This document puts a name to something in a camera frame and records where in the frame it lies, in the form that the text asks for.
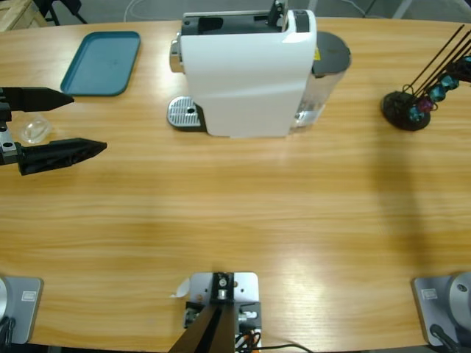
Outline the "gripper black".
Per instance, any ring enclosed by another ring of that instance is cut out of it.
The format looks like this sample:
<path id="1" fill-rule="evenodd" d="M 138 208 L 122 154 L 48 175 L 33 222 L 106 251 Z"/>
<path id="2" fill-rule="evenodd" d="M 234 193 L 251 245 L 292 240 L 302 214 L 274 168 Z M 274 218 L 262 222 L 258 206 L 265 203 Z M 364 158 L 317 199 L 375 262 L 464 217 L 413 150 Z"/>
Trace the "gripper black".
<path id="1" fill-rule="evenodd" d="M 67 168 L 95 157 L 107 143 L 84 138 L 55 140 L 39 146 L 15 144 L 7 123 L 12 111 L 43 112 L 73 103 L 74 98 L 50 88 L 1 88 L 1 165 L 18 164 L 22 176 Z"/>

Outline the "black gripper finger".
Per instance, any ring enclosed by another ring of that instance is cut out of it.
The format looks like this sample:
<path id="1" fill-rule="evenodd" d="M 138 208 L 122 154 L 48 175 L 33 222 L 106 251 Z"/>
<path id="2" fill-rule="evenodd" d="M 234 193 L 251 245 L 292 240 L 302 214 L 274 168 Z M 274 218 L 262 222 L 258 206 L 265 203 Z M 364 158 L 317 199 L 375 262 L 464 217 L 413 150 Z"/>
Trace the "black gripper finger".
<path id="1" fill-rule="evenodd" d="M 455 61 L 446 66 L 446 72 L 459 81 L 471 81 L 471 62 Z"/>

